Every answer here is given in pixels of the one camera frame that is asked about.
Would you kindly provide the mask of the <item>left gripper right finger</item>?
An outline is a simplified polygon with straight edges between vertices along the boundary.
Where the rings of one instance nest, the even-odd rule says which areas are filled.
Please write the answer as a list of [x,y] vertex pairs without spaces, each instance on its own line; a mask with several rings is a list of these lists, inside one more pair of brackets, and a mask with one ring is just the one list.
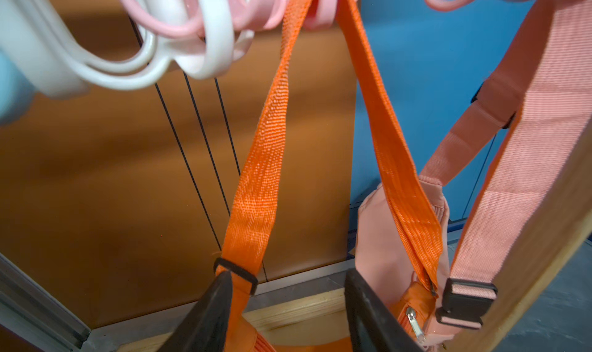
[[345,307],[354,352],[421,352],[355,269],[345,277]]

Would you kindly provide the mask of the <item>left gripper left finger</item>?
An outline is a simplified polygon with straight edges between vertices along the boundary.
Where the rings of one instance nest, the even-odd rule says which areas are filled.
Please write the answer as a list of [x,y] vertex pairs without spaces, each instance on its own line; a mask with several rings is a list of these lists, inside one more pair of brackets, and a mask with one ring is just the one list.
[[232,296],[231,273],[223,272],[216,277],[202,298],[157,351],[223,351],[228,332]]

